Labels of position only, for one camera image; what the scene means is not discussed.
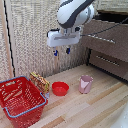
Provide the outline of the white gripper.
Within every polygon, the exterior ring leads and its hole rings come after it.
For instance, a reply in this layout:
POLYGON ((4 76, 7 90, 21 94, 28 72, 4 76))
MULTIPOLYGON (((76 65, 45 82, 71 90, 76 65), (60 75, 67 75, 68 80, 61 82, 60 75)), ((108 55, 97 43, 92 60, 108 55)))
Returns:
POLYGON ((80 39, 80 32, 61 33, 59 29, 52 29, 47 33, 47 45, 53 47, 54 56, 58 56, 59 52, 57 46, 68 45, 66 47, 66 54, 70 54, 71 45, 77 44, 80 39))

